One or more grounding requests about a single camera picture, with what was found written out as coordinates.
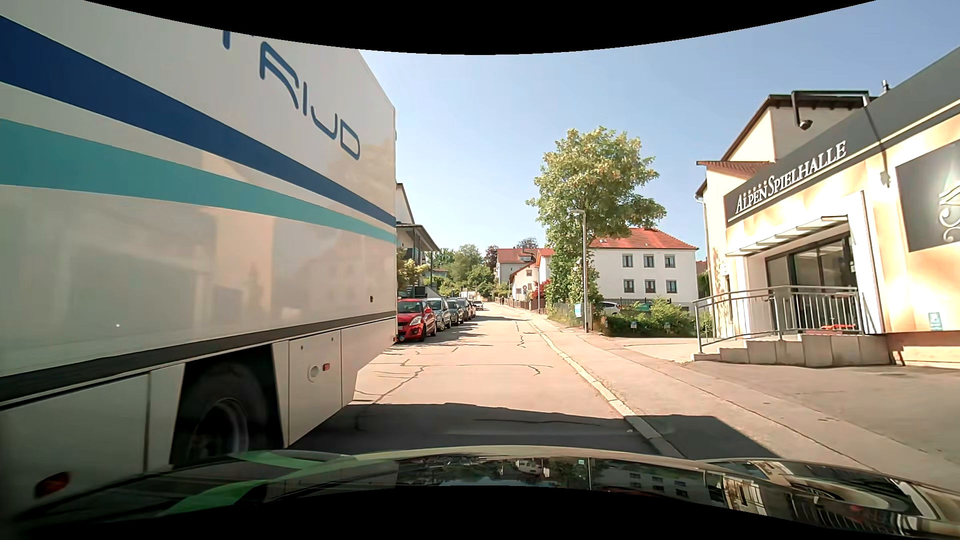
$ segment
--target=tree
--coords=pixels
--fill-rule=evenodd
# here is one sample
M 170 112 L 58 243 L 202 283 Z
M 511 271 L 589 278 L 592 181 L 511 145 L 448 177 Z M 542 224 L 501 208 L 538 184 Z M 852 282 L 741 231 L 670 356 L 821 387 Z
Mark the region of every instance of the tree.
M 533 250 L 535 250 L 535 249 L 537 249 L 538 247 L 539 247 L 539 246 L 537 245 L 537 239 L 534 238 L 533 236 L 527 236 L 526 238 L 523 238 L 522 240 L 520 240 L 519 242 L 516 243 L 516 249 L 533 249 Z
M 413 259 L 404 258 L 406 250 L 400 248 L 396 250 L 396 290 L 403 290 L 412 284 L 416 284 L 420 274 L 430 268 L 429 264 L 417 265 Z
M 480 250 L 473 244 L 464 244 L 453 254 L 453 262 L 450 264 L 450 277 L 457 282 L 467 280 L 467 273 L 471 268 L 483 262 L 480 257 Z
M 493 283 L 493 270 L 486 264 L 477 264 L 467 272 L 467 286 L 473 290 L 481 283 Z
M 631 227 L 653 228 L 666 215 L 663 206 L 636 192 L 659 176 L 651 168 L 654 159 L 642 157 L 640 149 L 639 138 L 601 126 L 585 134 L 571 129 L 557 141 L 555 151 L 543 155 L 534 179 L 540 193 L 526 203 L 538 210 L 537 221 L 547 228 L 546 243 L 554 249 L 546 287 L 549 303 L 583 298 L 583 235 L 581 218 L 573 216 L 573 210 L 587 211 L 588 244 L 598 236 L 625 237 Z M 596 289 L 598 273 L 588 268 L 588 295 L 596 303 L 602 300 Z
M 487 246 L 487 254 L 483 257 L 483 263 L 487 265 L 491 271 L 496 270 L 496 252 L 499 250 L 496 246 Z
M 706 298 L 710 295 L 710 272 L 701 272 L 697 274 L 697 292 L 700 298 Z
M 453 251 L 442 248 L 438 252 L 430 252 L 427 254 L 427 260 L 433 264 L 434 268 L 449 270 L 448 267 L 453 264 Z

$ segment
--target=white house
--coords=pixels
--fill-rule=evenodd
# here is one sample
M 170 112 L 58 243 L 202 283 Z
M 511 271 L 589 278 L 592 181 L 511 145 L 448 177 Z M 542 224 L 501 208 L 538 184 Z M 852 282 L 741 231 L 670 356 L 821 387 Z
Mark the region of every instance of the white house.
M 537 250 L 533 248 L 506 248 L 496 250 L 496 268 L 493 276 L 498 282 L 508 282 L 510 276 L 534 261 Z
M 626 238 L 597 238 L 590 244 L 604 298 L 665 297 L 689 307 L 697 294 L 697 248 L 655 229 L 632 228 Z
M 514 300 L 527 300 L 529 294 L 540 286 L 540 283 L 546 282 L 549 278 L 549 259 L 553 255 L 553 250 L 549 248 L 537 248 L 524 250 L 533 255 L 533 260 L 526 262 L 508 276 L 507 281 L 510 284 L 511 297 Z

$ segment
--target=asphalt road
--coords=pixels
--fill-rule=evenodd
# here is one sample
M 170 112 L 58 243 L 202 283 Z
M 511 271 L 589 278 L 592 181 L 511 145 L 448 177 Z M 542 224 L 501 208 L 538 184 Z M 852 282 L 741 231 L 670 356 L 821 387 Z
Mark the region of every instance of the asphalt road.
M 360 454 L 470 445 L 657 451 L 515 310 L 398 343 L 357 377 L 354 402 L 293 448 Z

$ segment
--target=silver car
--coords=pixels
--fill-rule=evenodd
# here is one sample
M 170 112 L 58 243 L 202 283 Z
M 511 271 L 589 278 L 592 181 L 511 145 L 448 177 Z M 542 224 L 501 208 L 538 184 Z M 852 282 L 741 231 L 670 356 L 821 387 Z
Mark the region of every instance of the silver car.
M 451 320 L 455 315 L 443 298 L 428 298 L 426 304 L 437 314 L 437 331 L 444 331 L 452 326 Z
M 464 309 L 460 307 L 460 304 L 458 304 L 456 300 L 447 300 L 446 305 L 450 308 L 451 325 L 457 326 L 467 320 L 464 315 Z

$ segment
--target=teal stripe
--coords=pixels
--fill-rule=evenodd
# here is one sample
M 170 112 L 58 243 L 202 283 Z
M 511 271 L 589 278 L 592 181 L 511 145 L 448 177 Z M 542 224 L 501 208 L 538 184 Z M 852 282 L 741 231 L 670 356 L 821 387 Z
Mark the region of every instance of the teal stripe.
M 0 184 L 240 210 L 396 243 L 396 233 L 296 197 L 9 120 L 0 120 Z

